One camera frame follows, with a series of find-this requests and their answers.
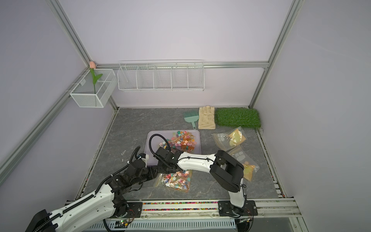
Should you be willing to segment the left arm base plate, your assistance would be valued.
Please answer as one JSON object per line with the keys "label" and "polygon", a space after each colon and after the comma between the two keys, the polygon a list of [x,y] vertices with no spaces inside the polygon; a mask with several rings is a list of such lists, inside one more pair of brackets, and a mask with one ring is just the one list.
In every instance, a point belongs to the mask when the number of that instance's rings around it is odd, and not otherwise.
{"label": "left arm base plate", "polygon": [[116,210],[111,218],[139,218],[142,208],[142,202],[128,202]]}

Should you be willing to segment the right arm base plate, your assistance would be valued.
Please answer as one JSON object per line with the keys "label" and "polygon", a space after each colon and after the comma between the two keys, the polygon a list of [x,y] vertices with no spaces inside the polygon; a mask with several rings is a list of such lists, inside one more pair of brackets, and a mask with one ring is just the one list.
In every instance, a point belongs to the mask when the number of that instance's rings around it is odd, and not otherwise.
{"label": "right arm base plate", "polygon": [[257,216],[258,211],[255,201],[245,200],[242,208],[233,206],[230,201],[218,201],[220,216],[239,218],[243,216]]}

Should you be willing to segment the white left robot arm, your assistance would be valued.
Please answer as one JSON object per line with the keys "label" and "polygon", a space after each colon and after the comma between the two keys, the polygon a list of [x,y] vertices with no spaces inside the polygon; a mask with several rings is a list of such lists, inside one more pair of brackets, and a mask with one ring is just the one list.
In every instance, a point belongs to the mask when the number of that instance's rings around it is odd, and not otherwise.
{"label": "white left robot arm", "polygon": [[133,218],[124,194],[135,191],[134,186],[153,180],[157,166],[147,166],[146,155],[136,148],[123,168],[106,177],[98,187],[71,204],[52,212],[36,213],[27,227],[28,232],[82,232],[93,224],[110,217]]}

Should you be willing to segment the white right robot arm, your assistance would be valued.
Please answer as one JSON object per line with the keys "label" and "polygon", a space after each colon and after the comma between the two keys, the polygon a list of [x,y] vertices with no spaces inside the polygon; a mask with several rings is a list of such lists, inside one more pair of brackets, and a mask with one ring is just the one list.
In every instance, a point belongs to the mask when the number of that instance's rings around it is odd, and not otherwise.
{"label": "white right robot arm", "polygon": [[[152,148],[152,139],[155,137],[161,138],[166,143],[166,147],[160,147],[155,151]],[[244,207],[244,166],[227,152],[218,150],[217,153],[210,155],[190,154],[185,151],[172,152],[167,139],[158,133],[149,137],[148,147],[151,154],[158,160],[159,173],[170,174],[182,170],[209,173],[222,188],[228,191],[232,206],[239,209]]]}

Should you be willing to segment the ziploc bag of candies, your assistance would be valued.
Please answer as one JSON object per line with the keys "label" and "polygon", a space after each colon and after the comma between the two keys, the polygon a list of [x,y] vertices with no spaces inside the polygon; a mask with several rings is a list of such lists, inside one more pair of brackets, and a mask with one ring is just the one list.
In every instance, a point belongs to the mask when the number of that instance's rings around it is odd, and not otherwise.
{"label": "ziploc bag of candies", "polygon": [[259,171],[259,165],[248,156],[248,154],[242,149],[241,146],[236,146],[235,148],[227,152],[232,157],[234,157],[239,163],[244,167],[243,177],[248,181],[252,181],[254,175]]}
{"label": "ziploc bag of candies", "polygon": [[189,192],[192,171],[183,170],[171,174],[159,174],[155,187],[167,187],[181,192]]}
{"label": "ziploc bag of candies", "polygon": [[216,146],[223,151],[231,150],[246,140],[242,127],[237,127],[228,132],[212,133]]}

